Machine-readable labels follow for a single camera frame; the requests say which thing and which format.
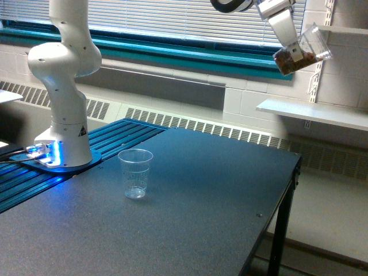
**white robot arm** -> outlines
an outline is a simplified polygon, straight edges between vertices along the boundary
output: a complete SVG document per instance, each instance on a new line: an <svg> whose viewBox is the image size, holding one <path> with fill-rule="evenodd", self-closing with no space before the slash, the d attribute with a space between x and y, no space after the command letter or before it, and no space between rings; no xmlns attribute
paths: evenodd
<svg viewBox="0 0 368 276"><path fill-rule="evenodd" d="M49 15L60 30L61 43L33 47L28 55L32 73L45 85L51 101L51 127L35 139L46 152L28 156L49 168L78 167L92 160L87 134L86 97L74 78L90 75L101 66L101 53L88 27L88 0L50 0Z"/></svg>
<svg viewBox="0 0 368 276"><path fill-rule="evenodd" d="M290 8L295 0L211 0L212 6L222 13L243 12L256 4L260 17L268 20L282 46L287 47L293 60L303 58L297 43L297 32Z"/></svg>

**heating vent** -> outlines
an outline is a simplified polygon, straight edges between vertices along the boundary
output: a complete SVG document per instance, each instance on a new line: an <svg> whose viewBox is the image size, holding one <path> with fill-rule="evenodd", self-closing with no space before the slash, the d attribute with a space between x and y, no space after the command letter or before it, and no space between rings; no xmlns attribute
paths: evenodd
<svg viewBox="0 0 368 276"><path fill-rule="evenodd" d="M267 147L300 153L303 156L303 166L327 171L334 174L368 180L368 156L352 154L329 147L322 147L304 141L290 141L267 133L251 129L233 128L224 124L214 124L210 121L194 120L192 118L174 117L145 110L128 108L126 118L151 122L166 127L180 127L224 136L231 139L261 144Z"/></svg>
<svg viewBox="0 0 368 276"><path fill-rule="evenodd" d="M45 108L50 108L51 106L48 93L44 89L3 81L0 82L0 89L22 95L23 99L20 101L25 103ZM87 116L90 118L104 120L109 108L110 102L87 99Z"/></svg>

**plastic container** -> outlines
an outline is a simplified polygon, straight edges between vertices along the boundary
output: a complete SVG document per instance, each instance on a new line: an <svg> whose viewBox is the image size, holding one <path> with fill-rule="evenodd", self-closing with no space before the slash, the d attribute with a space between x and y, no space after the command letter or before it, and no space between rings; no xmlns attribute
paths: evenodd
<svg viewBox="0 0 368 276"><path fill-rule="evenodd" d="M313 24L308 30L300 35L297 43L303 55L301 60L295 62L288 51L288 47L281 48L273 55L283 75L289 75L302 68L332 57L331 51L328 49L323 35L316 24Z"/></svg>
<svg viewBox="0 0 368 276"><path fill-rule="evenodd" d="M127 149L118 154L122 171L124 194L131 199L145 196L150 162L154 155L145 149Z"/></svg>

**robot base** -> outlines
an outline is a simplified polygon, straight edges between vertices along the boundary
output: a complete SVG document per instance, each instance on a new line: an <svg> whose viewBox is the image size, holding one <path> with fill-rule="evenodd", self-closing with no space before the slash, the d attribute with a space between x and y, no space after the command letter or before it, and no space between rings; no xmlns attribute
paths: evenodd
<svg viewBox="0 0 368 276"><path fill-rule="evenodd" d="M60 168L48 168L46 166L43 166L41 163L31 160L31 161L24 161L21 162L21 164L31 167L31 168L35 168L37 170L43 171L45 173L51 173L51 174L79 174L82 171L86 171L89 168L97 165L98 163L101 162L101 153L91 150L92 153L92 161L82 165L82 166L78 166L78 167L60 167ZM26 159L28 158L25 154L18 154L18 155L14 155L12 156L10 159L11 160L22 160L22 159Z"/></svg>

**table leg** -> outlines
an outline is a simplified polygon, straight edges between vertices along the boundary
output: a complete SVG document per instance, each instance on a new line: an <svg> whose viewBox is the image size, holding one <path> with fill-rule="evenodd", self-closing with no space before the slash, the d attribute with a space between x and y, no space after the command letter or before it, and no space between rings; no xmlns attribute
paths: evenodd
<svg viewBox="0 0 368 276"><path fill-rule="evenodd" d="M289 186L286 195L278 208L275 235L272 243L271 257L267 276L277 276L280 269L283 245L285 242L286 230L288 229L289 215L292 208L294 190L295 179L292 180L292 183Z"/></svg>

